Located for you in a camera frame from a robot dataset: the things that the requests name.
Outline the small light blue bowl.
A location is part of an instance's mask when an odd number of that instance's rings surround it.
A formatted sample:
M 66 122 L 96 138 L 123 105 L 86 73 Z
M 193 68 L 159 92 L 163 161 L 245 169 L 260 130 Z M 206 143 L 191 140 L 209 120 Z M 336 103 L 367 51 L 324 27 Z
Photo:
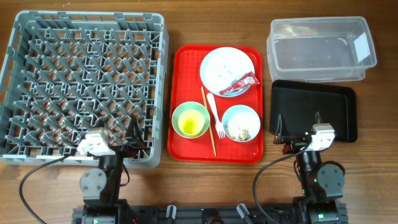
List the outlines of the small light blue bowl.
M 224 131 L 226 132 L 225 124 L 231 119 L 240 120 L 248 128 L 251 137 L 246 141 L 236 141 L 236 142 L 249 142 L 252 141 L 261 129 L 261 120 L 257 112 L 249 106 L 246 105 L 234 105 L 228 108 L 222 117 L 222 125 Z

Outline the yellow cup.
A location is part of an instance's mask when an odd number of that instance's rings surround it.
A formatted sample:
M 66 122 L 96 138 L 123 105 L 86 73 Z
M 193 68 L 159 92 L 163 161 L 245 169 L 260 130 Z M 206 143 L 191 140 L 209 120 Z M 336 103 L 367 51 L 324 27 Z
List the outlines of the yellow cup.
M 178 127 L 186 137 L 196 137 L 204 127 L 205 119 L 197 110 L 186 110 L 178 118 Z

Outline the red sauce packet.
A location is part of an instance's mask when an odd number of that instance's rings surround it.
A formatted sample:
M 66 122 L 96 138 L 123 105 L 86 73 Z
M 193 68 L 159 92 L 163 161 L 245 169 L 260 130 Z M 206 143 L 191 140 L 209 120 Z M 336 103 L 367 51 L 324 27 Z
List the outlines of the red sauce packet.
M 224 95 L 226 93 L 232 91 L 238 91 L 242 88 L 249 87 L 251 85 L 260 84 L 259 80 L 255 76 L 253 72 L 248 72 L 247 74 L 243 75 L 238 81 L 234 82 L 229 87 L 225 88 L 224 90 L 219 91 L 220 95 Z

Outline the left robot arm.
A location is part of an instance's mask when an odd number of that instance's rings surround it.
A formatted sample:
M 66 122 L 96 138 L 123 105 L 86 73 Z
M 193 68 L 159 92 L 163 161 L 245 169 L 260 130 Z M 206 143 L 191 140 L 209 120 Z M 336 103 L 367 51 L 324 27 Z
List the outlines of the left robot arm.
M 74 209 L 72 223 L 139 223 L 138 216 L 126 199 L 119 198 L 122 173 L 127 171 L 124 159 L 144 149 L 144 141 L 137 119 L 130 119 L 125 134 L 126 142 L 110 145 L 110 133 L 104 122 L 90 129 L 78 145 L 78 152 L 99 159 L 97 168 L 88 169 L 80 178 L 84 206 Z

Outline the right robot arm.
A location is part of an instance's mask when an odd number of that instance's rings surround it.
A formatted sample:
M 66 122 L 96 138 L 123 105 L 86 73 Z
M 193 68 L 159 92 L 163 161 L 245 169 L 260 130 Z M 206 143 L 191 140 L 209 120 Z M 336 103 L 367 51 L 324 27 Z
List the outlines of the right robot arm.
M 293 199 L 295 223 L 348 223 L 343 197 L 345 168 L 338 162 L 321 160 L 320 153 L 331 147 L 335 130 L 329 123 L 317 123 L 310 132 L 290 135 L 282 115 L 278 116 L 274 144 L 284 146 L 283 154 L 295 156 L 294 171 L 303 196 Z

